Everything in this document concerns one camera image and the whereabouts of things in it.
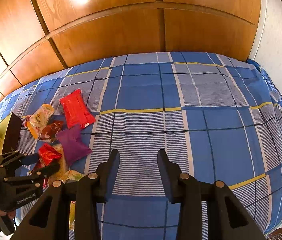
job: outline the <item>blue bedsheet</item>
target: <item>blue bedsheet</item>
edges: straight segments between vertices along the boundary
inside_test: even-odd
[[[162,148],[199,181],[224,181],[266,234],[282,220],[282,96],[264,69],[249,63],[198,52],[96,60],[14,91],[0,103],[0,120],[10,112],[24,120],[43,103],[65,120],[60,98],[81,89],[96,117],[81,132],[93,153],[71,168],[93,172],[111,149],[121,153],[114,195],[98,205],[103,240],[175,239],[180,206],[164,196],[156,161]],[[20,152],[42,144],[22,128]]]

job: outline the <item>silver screw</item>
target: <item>silver screw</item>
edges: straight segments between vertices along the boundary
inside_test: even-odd
[[[96,174],[95,172],[93,172],[93,173],[90,173],[90,174],[88,175],[88,177],[89,177],[89,179],[96,179],[96,178],[98,177],[98,174]]]
[[[181,173],[180,178],[181,179],[188,179],[190,176],[187,173]]]
[[[60,180],[56,180],[55,182],[53,182],[52,186],[53,187],[59,187],[62,185],[62,182]]]
[[[218,180],[218,181],[216,182],[216,186],[217,186],[217,187],[224,187],[224,182]]]

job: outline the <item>plaid bedsheet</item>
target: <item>plaid bedsheet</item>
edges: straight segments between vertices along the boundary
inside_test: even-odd
[[[10,112],[24,120],[47,103],[65,121],[59,100],[81,89],[96,117],[81,132],[93,153],[71,168],[93,172],[111,149],[121,154],[114,194],[98,205],[103,240],[175,239],[180,205],[164,196],[156,161],[162,148],[199,181],[224,181],[267,234],[282,221],[282,96],[265,70],[249,63],[198,52],[96,60],[17,89],[1,101],[0,120]],[[42,144],[22,128],[20,152],[32,154]]]

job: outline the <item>purple package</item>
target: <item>purple package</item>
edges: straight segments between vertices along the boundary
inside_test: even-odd
[[[68,166],[87,156],[92,150],[81,141],[80,125],[73,126],[70,130],[59,131],[56,135],[63,147],[64,157]]]

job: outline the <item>yellow stripe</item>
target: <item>yellow stripe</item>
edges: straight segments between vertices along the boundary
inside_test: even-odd
[[[165,111],[180,111],[181,107],[171,107],[166,108]],[[136,110],[128,110],[128,109],[110,109],[106,111],[100,112],[101,114],[109,114],[109,113],[155,113],[155,112],[163,112],[163,108],[156,108],[156,109],[136,109]]]
[[[238,184],[234,184],[234,185],[232,185],[232,186],[229,186],[229,189],[233,190],[233,189],[236,189],[236,188],[238,188],[238,187],[245,186],[245,185],[247,185],[247,184],[249,184],[249,183],[251,183],[251,182],[257,181],[258,179],[262,179],[262,178],[264,178],[264,177],[265,177],[265,173],[263,173],[263,174],[261,174],[261,175],[259,175],[259,176],[256,176],[256,177],[254,177],[254,178],[252,178],[252,179],[248,179],[248,180],[246,180],[246,181],[244,181],[244,182],[241,182],[241,183],[238,183]]]
[[[76,74],[68,75],[67,77],[72,77],[72,76],[81,75],[81,74],[85,74],[85,73],[91,73],[91,72],[99,71],[101,69],[110,69],[110,68],[109,67],[103,67],[103,68],[100,68],[100,69],[84,71],[84,72],[81,72],[81,73],[76,73]]]
[[[200,63],[200,62],[174,62],[174,64],[200,64],[200,65],[204,65],[204,66],[218,66],[218,67],[224,67],[218,64],[204,64],[204,63]]]
[[[265,105],[272,105],[272,102],[264,102],[262,104],[260,104],[260,106],[250,106],[251,109],[259,109],[261,108],[262,106],[265,106]]]

